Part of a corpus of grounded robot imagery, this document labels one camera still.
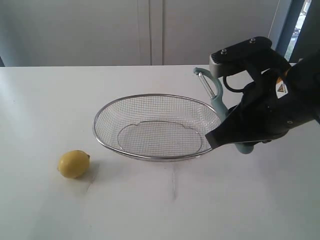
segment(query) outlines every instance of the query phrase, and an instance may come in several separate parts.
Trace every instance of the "yellow lemon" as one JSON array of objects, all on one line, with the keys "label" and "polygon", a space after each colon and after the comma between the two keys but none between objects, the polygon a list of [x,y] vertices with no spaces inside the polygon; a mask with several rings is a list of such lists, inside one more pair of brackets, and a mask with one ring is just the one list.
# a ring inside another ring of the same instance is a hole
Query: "yellow lemon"
[{"label": "yellow lemon", "polygon": [[69,151],[60,158],[58,170],[65,178],[75,179],[81,176],[89,168],[89,158],[90,156],[84,151]]}]

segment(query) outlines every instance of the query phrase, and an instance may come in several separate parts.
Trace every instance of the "peeler handle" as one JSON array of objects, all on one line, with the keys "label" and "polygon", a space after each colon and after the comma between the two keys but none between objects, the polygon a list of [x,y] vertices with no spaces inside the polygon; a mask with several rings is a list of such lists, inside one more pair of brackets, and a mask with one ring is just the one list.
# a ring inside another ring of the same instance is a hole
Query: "peeler handle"
[{"label": "peeler handle", "polygon": [[[203,84],[206,92],[209,94],[211,98],[211,105],[215,110],[216,114],[218,115],[221,122],[223,122],[227,118],[228,108],[222,101],[222,96],[224,94],[224,89],[220,80],[214,76],[212,76],[211,72],[204,68],[195,67],[193,72],[199,77],[201,83]],[[214,94],[213,90],[211,89],[210,85],[208,84],[207,80],[205,79],[206,76],[209,78],[215,88],[216,88],[216,95]],[[254,146],[247,146],[243,143],[235,143],[236,148],[242,154],[249,154],[253,151]]]}]

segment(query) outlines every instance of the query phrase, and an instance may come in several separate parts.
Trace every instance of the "warning label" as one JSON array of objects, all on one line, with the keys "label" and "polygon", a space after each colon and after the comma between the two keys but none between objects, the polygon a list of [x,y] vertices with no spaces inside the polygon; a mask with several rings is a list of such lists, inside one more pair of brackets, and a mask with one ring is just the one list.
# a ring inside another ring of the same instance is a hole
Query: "warning label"
[{"label": "warning label", "polygon": [[281,78],[278,78],[275,84],[275,93],[278,99],[288,94],[288,88]]}]

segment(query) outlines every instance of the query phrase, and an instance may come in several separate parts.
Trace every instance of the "white table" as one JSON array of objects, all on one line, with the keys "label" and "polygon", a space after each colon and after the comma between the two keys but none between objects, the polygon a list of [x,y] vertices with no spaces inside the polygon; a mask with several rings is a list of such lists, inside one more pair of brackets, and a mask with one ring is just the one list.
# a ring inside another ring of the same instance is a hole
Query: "white table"
[{"label": "white table", "polygon": [[[94,138],[96,112],[119,97],[167,93],[210,103],[193,68],[0,68],[0,239],[319,239],[314,121],[250,155],[226,145],[177,163],[130,159]],[[249,81],[242,73],[229,82]],[[225,91],[228,107],[240,98]],[[63,178],[58,159],[75,149],[91,155],[90,171]]]}]

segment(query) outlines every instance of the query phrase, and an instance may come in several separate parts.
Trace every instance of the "wire mesh basket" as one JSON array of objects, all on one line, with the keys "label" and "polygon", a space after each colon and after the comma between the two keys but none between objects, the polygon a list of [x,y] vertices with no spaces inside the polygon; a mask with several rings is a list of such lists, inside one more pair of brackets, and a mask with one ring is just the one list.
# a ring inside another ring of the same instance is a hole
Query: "wire mesh basket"
[{"label": "wire mesh basket", "polygon": [[119,98],[95,116],[93,133],[106,148],[128,157],[174,162],[211,150],[205,134],[220,124],[212,107],[168,94]]}]

